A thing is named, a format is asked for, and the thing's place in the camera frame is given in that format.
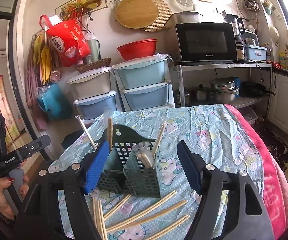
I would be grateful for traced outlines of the dark green utensil basket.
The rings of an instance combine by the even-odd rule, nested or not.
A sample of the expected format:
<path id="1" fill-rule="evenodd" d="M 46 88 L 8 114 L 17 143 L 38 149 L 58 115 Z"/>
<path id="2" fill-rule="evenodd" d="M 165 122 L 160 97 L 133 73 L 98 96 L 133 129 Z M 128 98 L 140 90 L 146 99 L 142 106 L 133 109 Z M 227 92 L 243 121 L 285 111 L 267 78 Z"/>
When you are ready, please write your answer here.
<path id="1" fill-rule="evenodd" d="M 139 135 L 128 126 L 113 125 L 113 149 L 107 158 L 97 186 L 101 190 L 138 197 L 161 197 L 161 163 L 145 168 L 132 147 L 147 142 L 153 148 L 155 140 Z"/>

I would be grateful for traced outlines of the long wooden chopstick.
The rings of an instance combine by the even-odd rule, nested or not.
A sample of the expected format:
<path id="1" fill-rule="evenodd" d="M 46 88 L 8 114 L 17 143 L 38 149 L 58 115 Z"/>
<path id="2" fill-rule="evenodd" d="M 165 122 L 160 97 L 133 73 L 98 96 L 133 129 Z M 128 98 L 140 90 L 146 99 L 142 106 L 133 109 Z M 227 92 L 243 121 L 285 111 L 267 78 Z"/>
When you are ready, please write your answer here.
<path id="1" fill-rule="evenodd" d="M 168 201 L 169 199 L 171 199 L 173 196 L 175 196 L 177 194 L 177 191 L 173 190 L 171 193 L 169 193 L 168 195 L 166 195 L 164 198 L 162 198 L 161 200 L 159 200 L 158 202 L 156 202 L 155 204 L 151 205 L 150 207 L 148 207 L 147 209 L 141 211 L 140 213 L 137 213 L 136 215 L 126 219 L 123 222 L 120 222 L 118 224 L 115 224 L 109 228 L 106 228 L 107 232 L 112 232 L 114 230 L 117 230 L 118 228 L 121 228 L 125 225 L 128 225 L 134 221 L 136 221 L 137 219 L 142 218 L 143 216 L 147 215 L 148 213 L 152 212 L 154 209 L 158 208 L 159 206 L 161 206 L 162 204 L 164 204 L 166 201 Z"/>

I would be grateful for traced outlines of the pink fleece blanket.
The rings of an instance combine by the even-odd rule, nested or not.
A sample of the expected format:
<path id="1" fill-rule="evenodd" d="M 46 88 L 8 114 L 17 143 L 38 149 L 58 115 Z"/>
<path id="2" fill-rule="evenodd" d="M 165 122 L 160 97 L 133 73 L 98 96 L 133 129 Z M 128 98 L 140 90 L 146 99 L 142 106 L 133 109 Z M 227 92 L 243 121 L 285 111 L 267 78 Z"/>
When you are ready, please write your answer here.
<path id="1" fill-rule="evenodd" d="M 263 201 L 271 220 L 274 238 L 278 239 L 288 227 L 288 182 L 284 172 L 272 157 L 260 136 L 233 106 L 226 105 L 230 113 L 237 118 L 242 129 L 259 150 L 264 165 Z"/>

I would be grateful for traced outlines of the cartoon print blue tablecloth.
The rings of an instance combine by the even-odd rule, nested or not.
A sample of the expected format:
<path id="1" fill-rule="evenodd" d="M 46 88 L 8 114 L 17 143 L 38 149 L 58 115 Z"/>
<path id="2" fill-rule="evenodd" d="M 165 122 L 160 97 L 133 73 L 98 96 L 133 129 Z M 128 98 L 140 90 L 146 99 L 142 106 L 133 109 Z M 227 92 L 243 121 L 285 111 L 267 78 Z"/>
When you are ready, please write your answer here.
<path id="1" fill-rule="evenodd" d="M 55 175 L 105 141 L 104 166 L 73 218 L 58 190 L 66 239 L 273 239 L 260 149 L 225 105 L 107 112 L 56 160 Z"/>

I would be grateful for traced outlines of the blue lower left drawer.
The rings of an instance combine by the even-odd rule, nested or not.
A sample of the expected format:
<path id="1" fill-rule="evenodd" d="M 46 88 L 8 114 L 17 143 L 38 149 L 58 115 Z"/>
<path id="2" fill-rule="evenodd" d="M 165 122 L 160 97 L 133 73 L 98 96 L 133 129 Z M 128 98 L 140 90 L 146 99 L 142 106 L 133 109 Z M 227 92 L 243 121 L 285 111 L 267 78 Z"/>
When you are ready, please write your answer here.
<path id="1" fill-rule="evenodd" d="M 116 95 L 114 90 L 108 93 L 92 96 L 83 100 L 75 100 L 73 105 L 77 107 L 78 113 L 85 120 L 95 119 L 106 110 L 116 110 Z"/>

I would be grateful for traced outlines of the teal hanging bag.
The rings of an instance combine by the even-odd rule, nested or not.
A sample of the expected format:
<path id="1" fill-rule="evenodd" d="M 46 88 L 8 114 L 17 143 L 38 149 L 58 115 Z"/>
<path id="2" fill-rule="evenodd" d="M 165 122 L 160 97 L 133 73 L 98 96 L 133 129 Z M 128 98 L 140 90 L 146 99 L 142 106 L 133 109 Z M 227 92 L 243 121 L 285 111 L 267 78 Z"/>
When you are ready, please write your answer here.
<path id="1" fill-rule="evenodd" d="M 73 113 L 71 104 L 57 83 L 36 89 L 37 103 L 50 121 L 70 119 Z"/>

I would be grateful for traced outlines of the white storage drawer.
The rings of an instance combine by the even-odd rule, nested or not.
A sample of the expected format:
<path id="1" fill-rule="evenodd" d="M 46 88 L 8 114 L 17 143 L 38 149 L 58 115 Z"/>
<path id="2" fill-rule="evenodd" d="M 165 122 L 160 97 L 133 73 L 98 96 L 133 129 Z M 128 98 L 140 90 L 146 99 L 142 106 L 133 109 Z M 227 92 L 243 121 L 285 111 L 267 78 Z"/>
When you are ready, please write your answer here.
<path id="1" fill-rule="evenodd" d="M 83 100 L 110 92 L 111 70 L 111 67 L 102 67 L 88 70 L 87 72 L 70 78 L 67 84 L 74 98 Z"/>

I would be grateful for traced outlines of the blue lower right drawer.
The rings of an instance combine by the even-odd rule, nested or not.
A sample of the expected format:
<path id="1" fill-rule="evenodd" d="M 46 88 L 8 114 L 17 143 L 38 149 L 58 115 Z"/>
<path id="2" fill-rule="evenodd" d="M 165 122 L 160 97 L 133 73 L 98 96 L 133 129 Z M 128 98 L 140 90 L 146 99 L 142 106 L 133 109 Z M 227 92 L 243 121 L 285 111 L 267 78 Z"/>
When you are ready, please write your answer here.
<path id="1" fill-rule="evenodd" d="M 120 95 L 127 111 L 139 111 L 174 106 L 171 81 L 133 89 L 121 89 Z"/>

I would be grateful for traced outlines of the woven wicker basket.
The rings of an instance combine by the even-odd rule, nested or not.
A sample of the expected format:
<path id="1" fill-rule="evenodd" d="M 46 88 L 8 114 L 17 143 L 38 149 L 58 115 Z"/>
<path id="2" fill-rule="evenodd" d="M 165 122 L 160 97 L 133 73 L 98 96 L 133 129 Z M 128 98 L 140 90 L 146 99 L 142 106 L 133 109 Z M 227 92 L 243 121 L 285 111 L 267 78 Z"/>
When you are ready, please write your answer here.
<path id="1" fill-rule="evenodd" d="M 94 70 L 94 69 L 99 69 L 102 67 L 109 67 L 111 64 L 111 58 L 107 57 L 105 59 L 101 59 L 99 61 L 96 61 L 94 63 L 89 63 L 86 65 L 80 65 L 80 66 L 76 66 L 76 70 L 79 73 L 84 73 L 87 72 L 89 70 Z"/>

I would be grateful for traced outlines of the black frying pan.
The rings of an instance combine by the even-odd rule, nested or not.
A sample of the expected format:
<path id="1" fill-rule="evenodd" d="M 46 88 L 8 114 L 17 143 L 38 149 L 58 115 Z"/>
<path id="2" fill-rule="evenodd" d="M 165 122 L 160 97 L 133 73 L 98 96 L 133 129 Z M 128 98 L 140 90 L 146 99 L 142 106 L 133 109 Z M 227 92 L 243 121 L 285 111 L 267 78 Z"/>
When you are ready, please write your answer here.
<path id="1" fill-rule="evenodd" d="M 250 98 L 262 97 L 265 94 L 271 94 L 273 96 L 276 95 L 275 92 L 267 90 L 264 85 L 257 82 L 243 81 L 241 83 L 241 87 L 243 94 Z"/>

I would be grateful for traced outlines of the stacked steel pots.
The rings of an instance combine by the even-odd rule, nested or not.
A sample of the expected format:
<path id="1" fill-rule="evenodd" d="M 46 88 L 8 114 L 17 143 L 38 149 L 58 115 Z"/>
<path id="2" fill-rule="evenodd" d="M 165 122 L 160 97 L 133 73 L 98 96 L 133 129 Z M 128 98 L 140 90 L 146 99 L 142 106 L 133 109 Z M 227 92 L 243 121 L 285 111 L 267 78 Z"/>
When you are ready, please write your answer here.
<path id="1" fill-rule="evenodd" d="M 213 99 L 217 103 L 229 104 L 235 101 L 240 88 L 235 85 L 235 79 L 227 77 L 214 79 L 210 82 Z"/>

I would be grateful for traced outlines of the light blue storage drawer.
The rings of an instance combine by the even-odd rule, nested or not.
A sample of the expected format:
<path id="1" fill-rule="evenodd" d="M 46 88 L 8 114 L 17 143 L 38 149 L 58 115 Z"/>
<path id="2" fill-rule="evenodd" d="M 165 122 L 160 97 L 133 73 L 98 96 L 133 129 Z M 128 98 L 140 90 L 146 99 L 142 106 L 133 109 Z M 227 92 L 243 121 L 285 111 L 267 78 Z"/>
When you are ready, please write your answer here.
<path id="1" fill-rule="evenodd" d="M 174 61 L 168 54 L 146 56 L 115 64 L 112 69 L 126 90 L 163 83 L 168 80 L 169 66 Z"/>

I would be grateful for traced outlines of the blue plastic tray box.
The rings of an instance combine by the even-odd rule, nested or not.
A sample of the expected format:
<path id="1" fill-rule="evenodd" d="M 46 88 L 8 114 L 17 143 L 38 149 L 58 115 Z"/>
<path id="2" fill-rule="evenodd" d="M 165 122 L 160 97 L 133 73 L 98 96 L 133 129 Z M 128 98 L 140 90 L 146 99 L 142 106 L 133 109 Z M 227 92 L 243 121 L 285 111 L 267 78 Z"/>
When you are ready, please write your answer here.
<path id="1" fill-rule="evenodd" d="M 265 62 L 267 48 L 245 44 L 246 59 L 248 61 Z"/>

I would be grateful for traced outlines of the round woven mat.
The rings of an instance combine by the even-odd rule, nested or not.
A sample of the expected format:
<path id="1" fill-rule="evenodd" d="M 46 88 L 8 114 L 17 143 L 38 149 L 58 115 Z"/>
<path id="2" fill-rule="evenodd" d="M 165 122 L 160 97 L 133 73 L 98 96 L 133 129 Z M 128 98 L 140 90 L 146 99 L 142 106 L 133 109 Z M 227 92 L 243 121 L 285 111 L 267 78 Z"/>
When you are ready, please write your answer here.
<path id="1" fill-rule="evenodd" d="M 154 2 L 155 5 L 157 6 L 159 14 L 151 25 L 142 28 L 142 30 L 146 32 L 159 32 L 165 29 L 165 23 L 172 15 L 172 11 L 169 8 L 168 4 L 163 0 L 151 0 L 151 1 Z"/>

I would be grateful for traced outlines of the fruit picture wall tile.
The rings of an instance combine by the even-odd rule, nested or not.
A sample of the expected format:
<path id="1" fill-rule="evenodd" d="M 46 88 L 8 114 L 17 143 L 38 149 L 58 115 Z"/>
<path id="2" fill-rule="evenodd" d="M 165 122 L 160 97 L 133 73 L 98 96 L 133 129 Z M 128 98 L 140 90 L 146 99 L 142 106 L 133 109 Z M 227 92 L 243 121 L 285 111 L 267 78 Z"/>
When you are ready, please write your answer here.
<path id="1" fill-rule="evenodd" d="M 62 21 L 81 18 L 89 12 L 107 8 L 107 0 L 92 2 L 91 0 L 70 0 L 59 7 L 54 12 Z"/>

